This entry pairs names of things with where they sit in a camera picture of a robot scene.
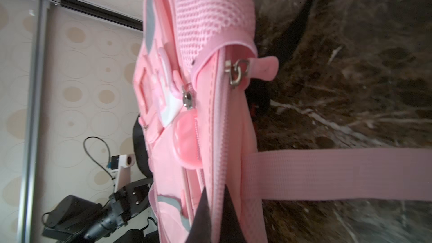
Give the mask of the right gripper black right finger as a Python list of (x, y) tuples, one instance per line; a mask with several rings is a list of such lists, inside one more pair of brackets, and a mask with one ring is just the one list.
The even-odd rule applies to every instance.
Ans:
[(220, 243), (246, 243), (228, 187), (225, 186)]

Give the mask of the diagonal aluminium bar left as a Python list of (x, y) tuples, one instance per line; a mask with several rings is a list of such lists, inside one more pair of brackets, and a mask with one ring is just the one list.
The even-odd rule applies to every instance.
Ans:
[(37, 0), (35, 32), (31, 48), (23, 174), (18, 215), (17, 239), (19, 243), (29, 243), (32, 235), (49, 9), (50, 2), (48, 0)]

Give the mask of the black frame post left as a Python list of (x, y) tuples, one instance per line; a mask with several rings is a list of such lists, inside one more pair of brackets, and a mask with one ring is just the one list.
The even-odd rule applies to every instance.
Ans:
[(84, 15), (92, 16), (94, 18), (102, 19), (104, 21), (109, 21), (117, 25), (121, 25), (127, 28), (131, 28), (138, 31), (143, 31), (142, 21), (130, 18), (125, 15), (85, 3), (80, 0), (47, 0), (56, 6), (61, 6), (63, 8), (79, 12)]

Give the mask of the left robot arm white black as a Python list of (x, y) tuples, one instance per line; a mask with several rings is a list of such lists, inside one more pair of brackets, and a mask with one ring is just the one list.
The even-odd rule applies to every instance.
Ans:
[(47, 213), (42, 236), (58, 243), (95, 243), (109, 237), (150, 206), (152, 183), (146, 178), (126, 184), (105, 205), (69, 195)]

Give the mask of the pink backpack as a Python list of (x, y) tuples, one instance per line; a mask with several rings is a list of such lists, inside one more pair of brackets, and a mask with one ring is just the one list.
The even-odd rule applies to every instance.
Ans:
[(225, 186), (247, 243), (265, 243), (263, 200), (431, 201), (432, 152), (414, 148), (260, 152), (245, 90), (271, 81), (254, 44), (253, 0), (144, 0), (133, 76), (162, 243), (185, 243), (204, 188), (219, 243)]

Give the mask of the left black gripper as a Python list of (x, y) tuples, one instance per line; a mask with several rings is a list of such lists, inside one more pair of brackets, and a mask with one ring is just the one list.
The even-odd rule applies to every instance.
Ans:
[(109, 204), (114, 218), (134, 218), (150, 206), (149, 192), (153, 179), (131, 182), (110, 195)]

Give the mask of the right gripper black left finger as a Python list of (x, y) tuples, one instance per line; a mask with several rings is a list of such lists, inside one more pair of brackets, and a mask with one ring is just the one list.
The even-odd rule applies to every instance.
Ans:
[(203, 189), (190, 233), (185, 243), (211, 243), (212, 223), (206, 188)]

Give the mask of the black backpack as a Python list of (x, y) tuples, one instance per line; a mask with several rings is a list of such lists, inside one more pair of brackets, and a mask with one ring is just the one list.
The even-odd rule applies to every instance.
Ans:
[(141, 125), (139, 124), (139, 118), (137, 117), (135, 124), (133, 126), (133, 133), (132, 133), (132, 139), (133, 139), (133, 149), (135, 153), (136, 158), (136, 164), (141, 171), (141, 173), (146, 178), (153, 178), (153, 173), (150, 170), (148, 160), (148, 152), (146, 148), (146, 141), (143, 133), (143, 129)]

